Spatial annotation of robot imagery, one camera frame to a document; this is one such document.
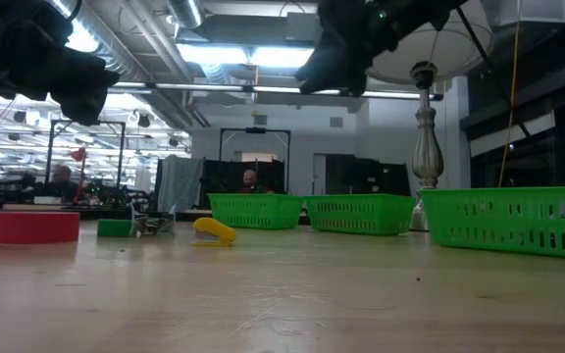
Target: person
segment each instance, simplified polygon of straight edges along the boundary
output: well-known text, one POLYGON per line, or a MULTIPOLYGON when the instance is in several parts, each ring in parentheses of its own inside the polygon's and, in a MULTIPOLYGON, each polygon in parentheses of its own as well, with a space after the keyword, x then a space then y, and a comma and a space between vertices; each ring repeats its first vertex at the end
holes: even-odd
POLYGON ((243 187, 239 193, 274 193, 274 190, 259 183, 256 172, 247 170, 243 173, 243 187))
POLYGON ((56 166, 47 184, 49 196, 62 198, 65 203, 74 202, 77 193, 77 184, 70 181, 71 169, 67 166, 56 166))

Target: curtain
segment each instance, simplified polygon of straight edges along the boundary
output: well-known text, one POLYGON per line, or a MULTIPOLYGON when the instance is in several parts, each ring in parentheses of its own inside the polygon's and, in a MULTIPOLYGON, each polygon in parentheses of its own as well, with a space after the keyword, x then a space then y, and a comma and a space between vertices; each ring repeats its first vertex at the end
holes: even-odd
POLYGON ((176 211, 182 212, 193 206, 197 198, 202 160, 169 156, 163 161, 158 211, 168 212, 176 205, 176 211))

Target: wooden table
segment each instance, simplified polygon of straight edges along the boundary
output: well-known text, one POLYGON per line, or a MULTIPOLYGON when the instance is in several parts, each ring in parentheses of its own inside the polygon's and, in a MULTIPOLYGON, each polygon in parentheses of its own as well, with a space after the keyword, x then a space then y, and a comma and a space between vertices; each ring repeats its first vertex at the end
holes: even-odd
POLYGON ((240 230, 0 246, 0 352, 564 352, 565 260, 240 230))

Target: red cylinder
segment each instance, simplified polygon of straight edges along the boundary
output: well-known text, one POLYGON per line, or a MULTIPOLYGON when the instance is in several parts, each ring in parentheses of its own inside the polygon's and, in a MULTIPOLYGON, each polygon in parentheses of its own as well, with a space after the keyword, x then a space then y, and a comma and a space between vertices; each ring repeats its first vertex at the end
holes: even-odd
POLYGON ((76 212, 0 212, 0 244, 46 244, 78 237, 76 212))

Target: yellow stapler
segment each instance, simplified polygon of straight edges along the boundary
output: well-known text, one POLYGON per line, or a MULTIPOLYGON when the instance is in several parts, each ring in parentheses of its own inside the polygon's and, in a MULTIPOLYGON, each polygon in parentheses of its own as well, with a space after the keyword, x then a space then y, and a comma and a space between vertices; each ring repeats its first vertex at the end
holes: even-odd
POLYGON ((193 246, 232 246, 236 240, 236 230, 212 218, 201 218, 193 222, 197 240, 193 246))

